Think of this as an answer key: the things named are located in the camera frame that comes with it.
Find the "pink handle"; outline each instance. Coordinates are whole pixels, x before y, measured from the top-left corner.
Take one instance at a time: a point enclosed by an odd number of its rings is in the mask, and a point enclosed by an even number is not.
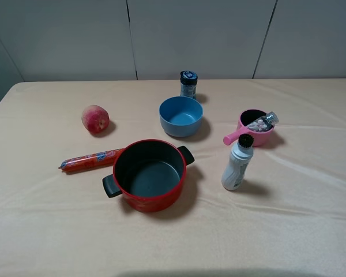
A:
[[[238,139],[238,137],[241,135],[241,134],[246,134],[248,133],[250,130],[248,130],[248,128],[246,127],[241,127],[240,129],[238,129],[237,131],[225,136],[223,138],[223,142],[225,145],[231,145],[235,140]]]

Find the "bowl rim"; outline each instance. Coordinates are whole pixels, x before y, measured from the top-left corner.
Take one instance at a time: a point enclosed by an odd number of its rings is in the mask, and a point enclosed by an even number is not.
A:
[[[199,118],[198,118],[197,120],[195,120],[194,122],[192,122],[192,123],[188,123],[188,124],[175,124],[175,123],[172,123],[172,122],[167,121],[167,120],[161,115],[160,109],[161,109],[161,106],[162,106],[165,102],[167,102],[167,101],[169,101],[169,100],[171,100],[171,99],[174,99],[174,98],[181,98],[181,97],[190,99],[189,101],[194,101],[194,102],[196,102],[196,103],[200,106],[200,108],[201,108],[201,114],[200,114]],[[191,98],[191,97],[187,97],[187,96],[173,96],[173,97],[170,97],[170,98],[164,100],[164,101],[160,104],[160,106],[159,106],[159,116],[160,116],[160,118],[161,118],[164,122],[166,122],[167,124],[173,125],[173,126],[190,126],[190,125],[192,125],[192,124],[197,123],[198,121],[200,121],[200,120],[202,119],[202,117],[204,116],[204,108],[202,107],[202,105],[200,104],[199,101],[197,101],[196,99],[193,99],[193,98]]]

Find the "bottle label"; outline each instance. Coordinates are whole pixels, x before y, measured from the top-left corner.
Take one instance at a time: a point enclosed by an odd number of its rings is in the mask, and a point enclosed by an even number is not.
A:
[[[246,170],[248,165],[249,165],[249,163],[245,163],[245,164],[241,165],[240,174],[238,175],[238,178],[235,181],[234,188],[241,184],[243,177],[245,176],[245,170]]]
[[[190,98],[196,98],[196,85],[183,85],[180,84],[180,95]]]

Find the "blue bowl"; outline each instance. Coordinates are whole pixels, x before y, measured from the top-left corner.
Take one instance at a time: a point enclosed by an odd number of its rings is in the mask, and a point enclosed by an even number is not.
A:
[[[197,132],[204,113],[195,99],[176,96],[165,100],[159,108],[164,131],[174,137],[188,137]]]

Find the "black cap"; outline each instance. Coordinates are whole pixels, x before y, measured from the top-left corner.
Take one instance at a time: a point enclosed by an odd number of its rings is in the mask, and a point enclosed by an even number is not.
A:
[[[197,74],[193,71],[181,71],[180,82],[182,83],[182,85],[196,85]]]
[[[242,146],[243,148],[248,148],[252,146],[254,143],[254,138],[251,137],[249,134],[242,134],[238,138],[238,144]]]

